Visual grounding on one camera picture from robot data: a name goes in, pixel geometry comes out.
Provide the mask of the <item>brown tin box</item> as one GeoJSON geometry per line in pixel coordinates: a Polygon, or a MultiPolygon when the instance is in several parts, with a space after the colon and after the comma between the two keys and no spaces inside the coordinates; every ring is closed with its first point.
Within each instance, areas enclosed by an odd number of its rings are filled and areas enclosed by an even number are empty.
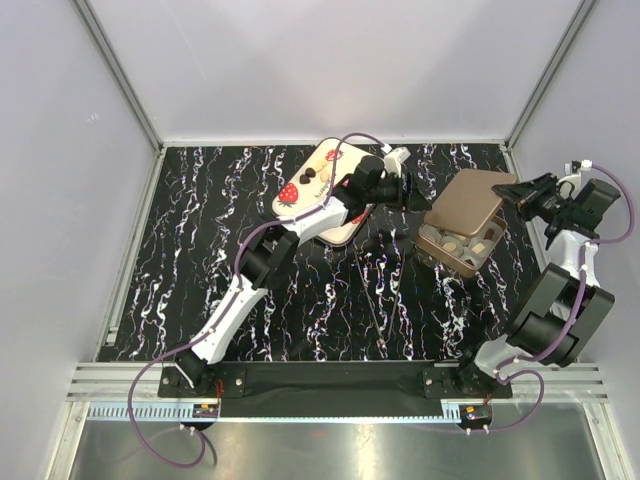
{"type": "Polygon", "coordinates": [[[416,247],[463,278],[473,277],[502,240],[507,223],[495,216],[472,236],[455,234],[423,223],[416,247]]]}

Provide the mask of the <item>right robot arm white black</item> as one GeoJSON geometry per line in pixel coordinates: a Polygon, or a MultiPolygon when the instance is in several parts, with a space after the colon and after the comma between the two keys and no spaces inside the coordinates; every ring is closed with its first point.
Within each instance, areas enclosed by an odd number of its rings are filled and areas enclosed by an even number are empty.
{"type": "Polygon", "coordinates": [[[578,187],[568,177],[547,173],[493,191],[525,220],[546,224],[549,261],[505,323],[500,337],[465,353],[454,384],[466,396],[504,386],[529,364],[566,367],[573,363],[615,303],[595,275],[600,238],[596,232],[621,192],[591,179],[578,187]]]}

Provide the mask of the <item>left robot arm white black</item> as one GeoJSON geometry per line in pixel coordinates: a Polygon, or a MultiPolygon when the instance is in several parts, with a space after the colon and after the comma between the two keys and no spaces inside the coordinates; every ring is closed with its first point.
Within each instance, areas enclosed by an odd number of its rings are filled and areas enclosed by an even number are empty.
{"type": "Polygon", "coordinates": [[[176,355],[181,384],[196,396],[215,386],[213,364],[220,362],[236,331],[255,305],[290,275],[300,246],[321,233],[341,227],[383,204],[402,212],[426,212],[431,203],[403,171],[410,152],[390,150],[384,157],[365,155],[353,172],[330,179],[322,201],[294,216],[278,216],[257,227],[241,244],[229,288],[204,327],[176,355]]]}

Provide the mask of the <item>brown tin lid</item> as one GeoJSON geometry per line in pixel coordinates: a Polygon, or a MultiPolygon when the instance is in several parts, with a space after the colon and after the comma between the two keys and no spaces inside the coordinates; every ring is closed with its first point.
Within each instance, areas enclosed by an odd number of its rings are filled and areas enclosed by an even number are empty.
{"type": "Polygon", "coordinates": [[[495,185],[512,185],[518,177],[480,169],[462,169],[447,184],[424,215],[424,222],[463,236],[476,235],[503,204],[495,185]]]}

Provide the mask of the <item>black metal tongs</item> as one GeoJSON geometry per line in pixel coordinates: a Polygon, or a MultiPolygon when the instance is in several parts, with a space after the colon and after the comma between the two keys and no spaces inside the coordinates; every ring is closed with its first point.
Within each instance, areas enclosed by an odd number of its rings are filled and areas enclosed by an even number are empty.
{"type": "Polygon", "coordinates": [[[356,249],[354,258],[371,317],[376,347],[383,358],[388,358],[398,315],[406,250],[400,249],[392,258],[391,270],[387,270],[389,258],[386,254],[378,256],[364,249],[356,249]]]}

